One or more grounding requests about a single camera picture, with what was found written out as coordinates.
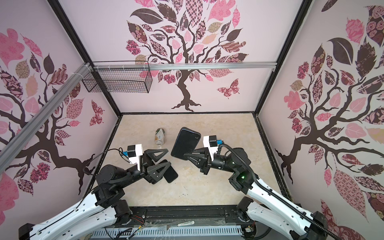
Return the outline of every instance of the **pink butterfly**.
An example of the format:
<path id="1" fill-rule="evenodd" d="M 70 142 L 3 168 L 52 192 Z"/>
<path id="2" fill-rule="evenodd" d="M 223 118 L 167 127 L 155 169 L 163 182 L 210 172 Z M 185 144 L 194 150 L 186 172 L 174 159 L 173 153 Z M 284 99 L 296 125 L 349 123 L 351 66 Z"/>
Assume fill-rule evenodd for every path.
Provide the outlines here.
<path id="1" fill-rule="evenodd" d="M 217 90 L 221 93 L 224 93 L 224 96 L 229 99 L 229 96 L 231 96 L 232 93 L 239 93 L 239 88 L 237 86 L 239 85 L 238 80 L 239 79 L 234 80 L 229 88 L 218 88 Z"/>
<path id="2" fill-rule="evenodd" d="M 103 109 L 101 107 L 98 107 L 97 104 L 92 100 L 92 108 L 95 112 L 95 115 L 91 118 L 91 121 L 89 122 L 89 126 L 103 123 L 103 119 L 100 115 L 103 114 Z"/>

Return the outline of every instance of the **wallpaper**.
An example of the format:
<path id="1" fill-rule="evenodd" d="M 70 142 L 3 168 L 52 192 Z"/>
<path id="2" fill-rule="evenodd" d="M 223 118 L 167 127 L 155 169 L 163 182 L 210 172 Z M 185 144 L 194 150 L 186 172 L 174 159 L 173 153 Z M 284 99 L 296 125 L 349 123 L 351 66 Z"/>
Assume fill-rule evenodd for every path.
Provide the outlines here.
<path id="1" fill-rule="evenodd" d="M 4 4 L 0 20 L 9 22 L 15 9 L 23 17 L 0 28 L 0 149 L 83 63 L 46 1 Z M 23 224 L 51 218 L 82 197 L 93 156 L 116 119 L 101 93 L 88 93 L 81 82 L 70 92 L 0 177 L 3 237 L 16 239 Z"/>
<path id="2" fill-rule="evenodd" d="M 299 0 L 289 3 L 124 0 L 111 4 L 61 1 L 93 60 L 135 61 L 124 64 L 148 61 L 151 65 L 275 61 L 300 3 Z M 273 9 L 272 14 L 264 9 Z M 90 31 L 80 18 L 84 14 L 103 29 L 103 34 Z M 268 19 L 267 24 L 252 24 L 264 19 Z M 149 94 L 112 93 L 112 96 L 122 112 L 254 111 L 269 73 L 270 69 L 151 71 L 153 82 Z M 138 80 L 143 80 L 146 71 L 139 75 Z"/>
<path id="3" fill-rule="evenodd" d="M 342 239 L 382 238 L 383 29 L 382 2 L 316 1 L 260 114 L 295 202 Z"/>

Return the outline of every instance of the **tree wall decal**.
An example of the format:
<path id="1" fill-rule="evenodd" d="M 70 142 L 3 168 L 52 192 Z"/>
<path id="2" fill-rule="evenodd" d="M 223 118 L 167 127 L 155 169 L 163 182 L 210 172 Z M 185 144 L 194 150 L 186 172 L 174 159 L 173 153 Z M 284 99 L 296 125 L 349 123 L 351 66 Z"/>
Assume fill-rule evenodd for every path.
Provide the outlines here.
<path id="1" fill-rule="evenodd" d="M 369 163 L 369 159 L 361 161 L 353 155 L 365 152 L 384 158 L 382 151 L 372 149 L 369 145 L 373 141 L 384 144 L 384 129 L 377 128 L 377 125 L 384 124 L 384 107 L 376 109 L 371 107 L 381 105 L 383 101 L 383 71 L 379 74 L 378 71 L 372 73 L 371 71 L 376 63 L 378 67 L 375 69 L 382 67 L 383 60 L 376 60 L 375 47 L 382 52 L 384 45 L 382 35 L 377 31 L 371 34 L 374 28 L 368 27 L 371 22 L 379 22 L 378 19 L 381 19 L 379 28 L 381 31 L 384 29 L 382 21 L 384 7 L 366 8 L 369 11 L 366 28 L 358 19 L 348 19 L 347 23 L 348 38 L 352 42 L 361 40 L 358 43 L 357 54 L 354 53 L 352 45 L 356 43 L 351 43 L 345 38 L 333 38 L 329 40 L 333 45 L 333 54 L 326 53 L 321 45 L 314 54 L 311 66 L 308 62 L 299 66 L 297 74 L 299 79 L 291 85 L 292 91 L 289 91 L 288 96 L 284 97 L 284 102 L 288 103 L 290 110 L 293 110 L 288 116 L 288 119 L 293 121 L 292 129 L 295 132 L 293 147 L 289 155 L 275 150 L 283 160 L 281 164 L 283 174 L 286 169 L 293 184 L 291 165 L 295 162 L 298 151 L 303 146 L 310 145 L 308 154 L 314 153 L 314 163 L 319 164 L 319 161 L 324 159 L 324 180 L 327 186 L 331 184 L 333 174 L 336 189 L 350 206 L 367 218 L 364 200 L 364 196 L 367 196 L 371 207 L 384 220 L 382 212 L 384 195 L 382 193 L 371 195 L 364 190 L 366 188 L 383 191 L 382 184 L 371 176 L 382 174 L 384 166 Z M 362 37 L 364 29 L 367 34 L 365 38 Z M 337 64 L 339 68 L 333 67 L 334 60 L 340 63 Z M 363 122 L 374 126 L 363 128 Z M 339 147 L 339 144 L 344 146 L 348 144 L 349 147 Z M 335 169 L 330 166 L 328 156 L 333 158 Z M 362 173 L 367 176 L 351 177 L 342 171 L 343 167 L 350 174 Z M 379 203 L 373 200 L 376 196 L 380 198 Z"/>
<path id="2" fill-rule="evenodd" d="M 13 48 L 9 46 L 18 46 L 18 48 L 24 49 L 24 45 L 17 42 L 18 33 L 13 29 L 8 29 L 7 32 L 10 35 L 9 40 L 4 39 L 4 37 L 8 37 L 0 33 L 0 57 L 2 59 L 12 56 L 8 54 L 8 51 L 13 51 Z M 10 74 L 11 71 L 9 69 L 3 69 L 0 66 L 0 77 L 5 85 L 5 91 L 8 92 L 0 93 L 0 116 L 3 117 L 2 121 L 0 121 L 0 134 L 4 136 L 10 135 L 10 137 L 0 137 L 0 142 L 5 145 L 9 144 L 21 128 L 27 124 L 30 119 L 29 116 L 33 117 L 48 102 L 48 91 L 52 91 L 55 94 L 57 90 L 54 88 L 54 85 L 64 84 L 68 78 L 65 64 L 62 64 L 61 68 L 55 70 L 49 54 L 43 58 L 40 48 L 32 40 L 26 37 L 23 37 L 23 40 L 30 48 L 31 55 L 28 57 L 28 61 L 21 61 L 16 65 L 15 72 L 19 79 Z M 10 61 L 22 58 L 22 55 L 21 57 L 14 56 Z M 25 81 L 26 85 L 23 88 L 24 85 L 20 84 L 20 82 Z M 41 91 L 38 90 L 39 84 L 43 86 Z M 88 169 L 87 166 L 92 161 L 94 154 L 82 162 L 77 158 L 61 156 L 58 151 L 58 147 L 65 146 L 63 139 L 70 137 L 65 132 L 65 129 L 76 127 L 80 123 L 76 120 L 83 108 L 83 99 L 76 99 L 80 92 L 80 87 L 79 83 L 45 121 L 44 125 L 36 133 L 38 141 L 33 144 L 29 143 L 27 148 L 20 151 L 15 160 L 22 159 L 22 162 L 12 164 L 6 168 L 6 170 L 10 168 L 19 169 L 13 179 L 17 182 L 20 190 L 33 195 L 33 185 L 39 181 L 46 180 L 49 171 L 53 168 L 70 167 L 78 172 L 80 194 L 85 175 L 84 172 L 88 174 L 93 170 Z M 101 108 L 98 109 L 97 106 L 96 109 L 94 107 L 94 111 L 99 115 L 103 113 Z M 69 118 L 69 120 L 60 122 L 65 118 Z"/>
<path id="3" fill-rule="evenodd" d="M 209 17 L 202 19 L 205 13 L 203 1 L 207 2 Z M 185 11 L 181 11 L 183 0 L 162 1 L 153 4 L 152 1 L 136 0 L 143 7 L 133 11 L 132 16 L 139 17 L 146 24 L 135 24 L 131 19 L 127 21 L 129 31 L 136 40 L 128 40 L 126 49 L 136 56 L 136 64 L 140 61 L 148 61 L 151 64 L 167 63 L 223 63 L 242 62 L 247 54 L 237 53 L 246 42 L 235 42 L 242 29 L 235 29 L 240 21 L 240 12 L 235 6 L 235 0 L 185 0 Z M 149 8 L 156 8 L 159 13 Z M 206 27 L 206 21 L 216 19 L 218 22 L 211 23 Z M 164 26 L 155 29 L 154 24 L 162 23 Z M 222 52 L 234 53 L 222 56 Z M 176 83 L 183 94 L 183 100 L 174 108 L 184 106 L 186 110 L 193 112 L 190 106 L 201 106 L 191 99 L 185 81 L 197 80 L 205 77 L 208 81 L 220 78 L 231 73 L 229 69 L 209 70 L 169 70 L 151 71 L 153 77 L 157 75 L 159 82 L 164 80 L 168 84 Z M 236 88 L 217 89 L 229 97 L 238 92 Z"/>

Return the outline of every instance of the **black smartphone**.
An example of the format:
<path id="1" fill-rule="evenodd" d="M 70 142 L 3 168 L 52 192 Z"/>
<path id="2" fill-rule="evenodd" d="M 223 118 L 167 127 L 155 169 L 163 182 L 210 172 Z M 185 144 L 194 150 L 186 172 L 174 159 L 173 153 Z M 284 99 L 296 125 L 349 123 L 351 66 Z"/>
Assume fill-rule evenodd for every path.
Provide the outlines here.
<path id="1" fill-rule="evenodd" d="M 182 127 L 170 155 L 172 157 L 187 160 L 184 158 L 184 154 L 192 153 L 192 151 L 195 150 L 197 144 L 199 143 L 200 138 L 200 133 L 186 127 Z"/>
<path id="2" fill-rule="evenodd" d="M 163 161 L 159 162 L 159 164 L 164 163 L 164 162 L 168 162 L 168 161 L 164 159 Z M 172 183 L 172 181 L 175 180 L 179 175 L 177 174 L 177 172 L 173 169 L 173 167 L 171 165 L 166 170 L 166 172 L 164 173 L 163 176 L 167 180 L 168 183 Z"/>

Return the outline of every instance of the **phone screen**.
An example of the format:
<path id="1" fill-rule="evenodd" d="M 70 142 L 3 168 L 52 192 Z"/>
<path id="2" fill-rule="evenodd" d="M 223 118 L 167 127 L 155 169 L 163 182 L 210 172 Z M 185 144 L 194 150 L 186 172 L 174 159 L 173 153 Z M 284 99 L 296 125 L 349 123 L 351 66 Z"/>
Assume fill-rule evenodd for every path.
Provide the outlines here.
<path id="1" fill-rule="evenodd" d="M 179 135 L 177 136 L 175 145 L 173 146 L 171 156 L 177 157 L 183 160 L 187 160 L 184 158 L 185 153 L 192 153 L 195 150 L 197 144 L 199 143 L 201 138 L 201 134 L 190 130 L 186 127 L 183 127 Z"/>

